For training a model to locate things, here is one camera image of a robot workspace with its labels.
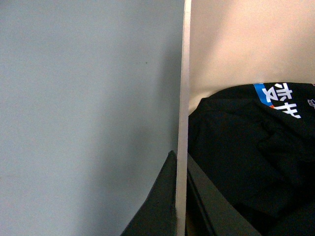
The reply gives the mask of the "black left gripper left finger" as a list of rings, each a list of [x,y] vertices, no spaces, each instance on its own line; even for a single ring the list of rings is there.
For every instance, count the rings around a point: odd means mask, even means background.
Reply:
[[[168,153],[146,200],[122,232],[123,236],[176,235],[177,156]]]

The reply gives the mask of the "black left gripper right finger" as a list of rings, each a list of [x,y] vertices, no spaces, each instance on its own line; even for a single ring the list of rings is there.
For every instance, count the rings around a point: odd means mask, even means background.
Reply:
[[[200,213],[199,224],[209,236],[259,236],[260,233],[227,201],[199,165],[188,156],[187,181]]]

